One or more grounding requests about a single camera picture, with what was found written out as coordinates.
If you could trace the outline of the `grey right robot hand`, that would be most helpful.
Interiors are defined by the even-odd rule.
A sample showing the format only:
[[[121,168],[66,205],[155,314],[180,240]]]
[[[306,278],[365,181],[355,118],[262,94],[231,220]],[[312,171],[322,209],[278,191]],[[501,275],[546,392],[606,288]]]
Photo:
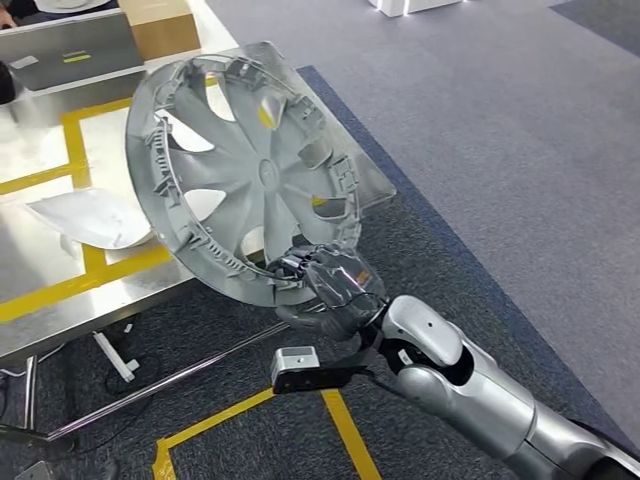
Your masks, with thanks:
[[[356,250],[340,243],[292,247],[267,270],[294,277],[312,290],[323,310],[281,305],[276,315],[289,326],[346,341],[374,320],[388,302],[383,280]]]

